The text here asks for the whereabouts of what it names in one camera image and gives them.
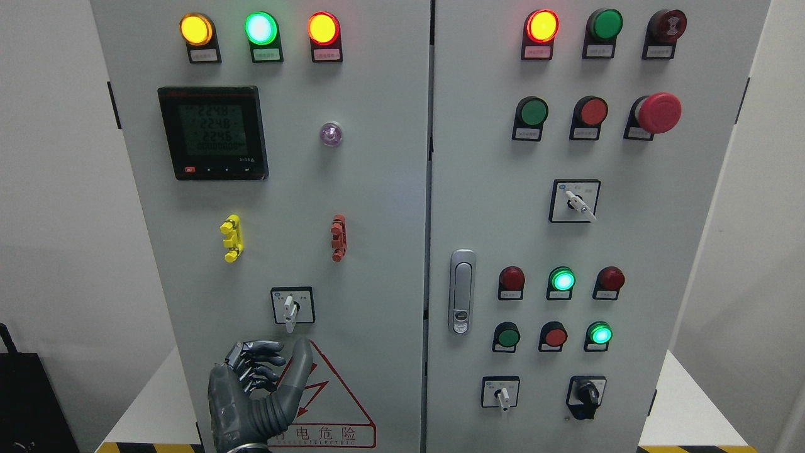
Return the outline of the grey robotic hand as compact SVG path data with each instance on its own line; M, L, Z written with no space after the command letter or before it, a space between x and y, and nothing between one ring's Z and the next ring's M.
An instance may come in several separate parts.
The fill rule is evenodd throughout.
M271 340L236 342L209 374L209 410L218 452L267 452L267 441L284 433L297 416L313 369L308 338L294 344L290 364ZM279 378L271 366L286 365Z

